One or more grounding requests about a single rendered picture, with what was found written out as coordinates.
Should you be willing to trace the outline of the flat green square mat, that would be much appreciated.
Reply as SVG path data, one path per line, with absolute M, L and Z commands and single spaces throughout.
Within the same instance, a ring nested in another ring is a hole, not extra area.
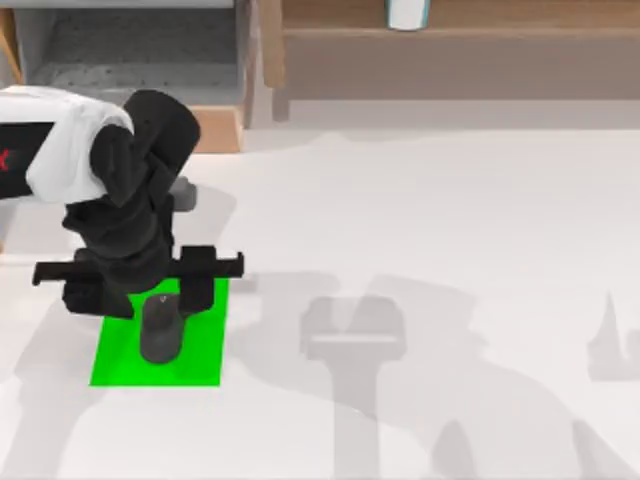
M 153 294 L 175 294 L 178 281 L 128 296 L 134 317 L 106 316 L 97 342 L 90 377 L 92 387 L 217 387 L 224 358 L 229 282 L 215 282 L 215 303 L 186 320 L 183 346 L 170 363 L 156 365 L 143 359 L 139 349 L 144 301 Z

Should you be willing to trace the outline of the pale grey rounded box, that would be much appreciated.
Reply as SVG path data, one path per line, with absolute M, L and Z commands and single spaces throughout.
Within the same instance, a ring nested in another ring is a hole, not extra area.
M 185 176 L 177 178 L 169 193 L 173 197 L 174 210 L 176 212 L 190 212 L 197 203 L 197 186 L 191 183 Z

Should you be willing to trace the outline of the pale wooden drawer front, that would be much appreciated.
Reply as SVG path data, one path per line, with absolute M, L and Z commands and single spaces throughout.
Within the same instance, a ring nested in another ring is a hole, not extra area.
M 240 106 L 191 106 L 200 125 L 196 154 L 231 154 L 242 150 L 244 111 Z

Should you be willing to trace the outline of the grey pierced drawer inside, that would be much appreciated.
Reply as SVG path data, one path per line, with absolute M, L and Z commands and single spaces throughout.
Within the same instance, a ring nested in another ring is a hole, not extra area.
M 26 83 L 112 102 L 164 91 L 191 105 L 245 93 L 250 0 L 28 0 L 16 3 Z

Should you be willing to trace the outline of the wooden cupboard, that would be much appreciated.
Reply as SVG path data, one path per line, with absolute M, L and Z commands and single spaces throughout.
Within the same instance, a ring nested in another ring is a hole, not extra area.
M 23 84 L 15 17 L 11 8 L 0 8 L 0 47 L 8 61 L 14 82 Z

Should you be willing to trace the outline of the wooden open shelf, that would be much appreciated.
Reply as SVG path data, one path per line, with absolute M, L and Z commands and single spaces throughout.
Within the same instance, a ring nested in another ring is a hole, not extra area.
M 293 100 L 640 100 L 640 0 L 256 0 L 264 82 Z

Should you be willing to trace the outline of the white and blue cup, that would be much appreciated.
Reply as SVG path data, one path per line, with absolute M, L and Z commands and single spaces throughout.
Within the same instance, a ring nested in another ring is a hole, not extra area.
M 386 25 L 396 31 L 427 28 L 431 0 L 385 0 Z

